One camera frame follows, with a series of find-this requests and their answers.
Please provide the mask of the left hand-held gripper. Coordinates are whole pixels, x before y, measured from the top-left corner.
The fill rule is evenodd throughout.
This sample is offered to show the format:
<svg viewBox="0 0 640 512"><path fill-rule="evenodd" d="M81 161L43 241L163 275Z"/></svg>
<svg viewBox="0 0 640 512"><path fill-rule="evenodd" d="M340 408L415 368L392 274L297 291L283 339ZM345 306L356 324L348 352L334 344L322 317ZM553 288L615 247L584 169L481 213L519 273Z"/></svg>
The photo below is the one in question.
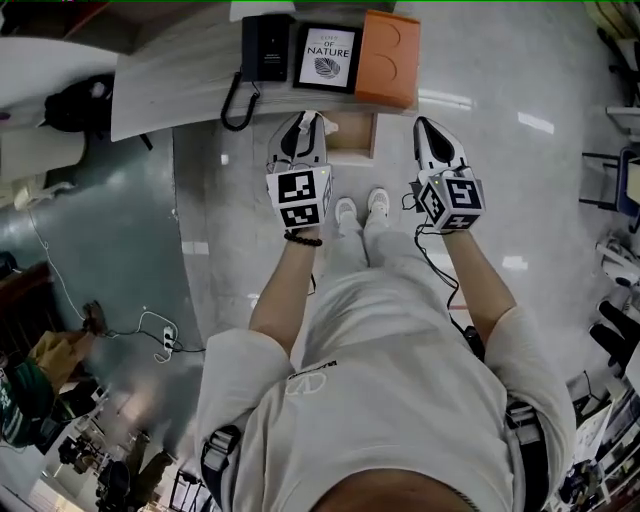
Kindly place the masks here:
<svg viewBox="0 0 640 512"><path fill-rule="evenodd" d="M326 163L327 149L323 119L313 119L306 131L300 130L303 113L291 115L268 143L268 162ZM321 226L327 216L333 192L331 165L297 167L268 173L267 190L276 218L285 230Z"/></svg>

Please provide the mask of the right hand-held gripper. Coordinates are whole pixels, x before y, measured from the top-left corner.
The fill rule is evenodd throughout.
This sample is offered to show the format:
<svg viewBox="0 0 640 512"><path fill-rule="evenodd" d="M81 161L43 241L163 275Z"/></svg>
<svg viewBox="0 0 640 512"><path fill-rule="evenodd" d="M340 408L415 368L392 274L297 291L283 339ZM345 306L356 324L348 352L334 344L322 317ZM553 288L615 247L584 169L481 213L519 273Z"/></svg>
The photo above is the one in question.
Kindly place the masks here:
<svg viewBox="0 0 640 512"><path fill-rule="evenodd" d="M418 116L413 125L414 157L420 171L410 183L417 213L437 231L468 230L486 211L483 186L461 142L443 125Z"/></svg>

